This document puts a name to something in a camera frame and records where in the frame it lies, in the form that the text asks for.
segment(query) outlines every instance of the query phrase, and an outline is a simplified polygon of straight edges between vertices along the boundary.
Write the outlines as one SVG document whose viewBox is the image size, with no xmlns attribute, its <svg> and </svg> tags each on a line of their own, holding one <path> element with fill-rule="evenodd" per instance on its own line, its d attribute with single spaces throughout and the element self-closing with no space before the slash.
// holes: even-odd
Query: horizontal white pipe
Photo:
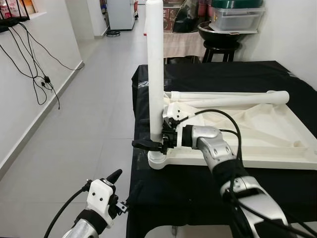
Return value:
<svg viewBox="0 0 317 238">
<path fill-rule="evenodd" d="M 218 99 L 204 99 L 198 101 L 184 102 L 185 104 L 195 107 L 220 107 L 220 106 L 235 106 L 247 104 L 286 104 L 289 100 L 289 94 L 286 91 L 277 91 L 273 93 L 265 93 L 259 95 L 251 95 L 244 97 L 230 97 Z"/>
<path fill-rule="evenodd" d="M 171 99 L 214 99 L 214 98 L 226 98 L 226 97 L 245 97 L 246 95 L 233 95 L 233 94 L 217 94 L 209 92 L 188 93 L 188 92 L 171 92 Z"/>
</svg>

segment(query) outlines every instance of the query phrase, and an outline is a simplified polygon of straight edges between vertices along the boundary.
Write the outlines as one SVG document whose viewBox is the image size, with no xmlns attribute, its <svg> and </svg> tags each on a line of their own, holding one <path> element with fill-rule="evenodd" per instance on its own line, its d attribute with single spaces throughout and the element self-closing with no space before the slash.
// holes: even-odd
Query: black stool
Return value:
<svg viewBox="0 0 317 238">
<path fill-rule="evenodd" d="M 203 63 L 211 62 L 214 54 L 223 54 L 223 62 L 233 61 L 234 52 L 240 47 L 240 43 L 233 41 L 221 46 L 215 45 L 213 42 L 204 41 L 206 52 L 203 58 Z"/>
</svg>

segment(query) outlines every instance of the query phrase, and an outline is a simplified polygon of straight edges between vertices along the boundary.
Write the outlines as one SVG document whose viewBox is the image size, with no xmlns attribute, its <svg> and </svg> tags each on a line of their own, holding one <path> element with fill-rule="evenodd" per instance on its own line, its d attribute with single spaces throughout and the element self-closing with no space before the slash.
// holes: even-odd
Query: black tablecloth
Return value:
<svg viewBox="0 0 317 238">
<path fill-rule="evenodd" d="M 135 139 L 149 138 L 148 67 L 138 67 L 132 78 Z M 286 90 L 288 107 L 317 137 L 317 92 L 275 61 L 175 64 L 164 67 L 165 91 L 266 92 Z M 283 209 L 301 221 L 317 220 L 317 172 L 254 169 L 247 171 Z M 147 151 L 134 149 L 130 191 L 142 189 L 131 200 L 127 237 L 143 238 L 151 229 L 174 225 L 224 225 L 230 213 L 223 204 L 207 166 L 168 165 L 153 170 Z"/>
</svg>

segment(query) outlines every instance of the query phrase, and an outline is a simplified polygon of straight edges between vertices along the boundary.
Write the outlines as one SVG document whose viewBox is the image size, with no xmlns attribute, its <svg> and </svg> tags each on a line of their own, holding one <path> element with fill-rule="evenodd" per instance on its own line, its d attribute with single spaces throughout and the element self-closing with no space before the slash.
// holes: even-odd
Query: baseboard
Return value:
<svg viewBox="0 0 317 238">
<path fill-rule="evenodd" d="M 109 28 L 109 26 L 105 29 L 105 31 L 101 34 L 101 36 L 94 36 L 95 39 L 96 39 L 96 40 L 97 40 L 97 39 L 102 39 L 102 38 L 105 36 L 105 34 L 106 34 L 108 28 Z"/>
<path fill-rule="evenodd" d="M 85 64 L 83 61 L 81 61 L 76 69 L 79 69 L 83 67 Z M 74 70 L 68 79 L 65 81 L 65 83 L 61 86 L 61 88 L 56 92 L 58 97 L 60 97 L 63 92 L 66 90 L 66 88 L 69 86 L 71 81 L 75 78 L 75 76 L 78 74 L 79 70 Z M 2 163 L 0 163 L 0 180 L 3 178 L 5 173 L 8 171 L 10 166 L 13 164 L 14 160 L 18 157 L 18 155 L 23 150 L 24 146 L 28 143 L 30 138 L 33 136 L 35 131 L 39 128 L 41 123 L 43 122 L 44 118 L 47 116 L 47 114 L 52 110 L 53 106 L 57 103 L 56 96 L 53 96 L 52 99 L 47 103 L 46 107 L 38 115 L 38 117 L 33 121 L 33 123 L 29 126 L 29 128 L 26 130 L 24 135 L 20 138 L 20 140 L 15 144 L 14 148 L 9 152 L 7 157 L 3 160 Z"/>
</svg>

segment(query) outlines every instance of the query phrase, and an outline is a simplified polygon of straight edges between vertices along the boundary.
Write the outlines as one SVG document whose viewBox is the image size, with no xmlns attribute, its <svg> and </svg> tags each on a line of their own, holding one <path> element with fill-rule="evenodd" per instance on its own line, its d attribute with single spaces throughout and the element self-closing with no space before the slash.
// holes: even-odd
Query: white tablecloth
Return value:
<svg viewBox="0 0 317 238">
<path fill-rule="evenodd" d="M 205 54 L 204 40 L 198 32 L 164 32 L 164 58 L 198 56 Z"/>
</svg>

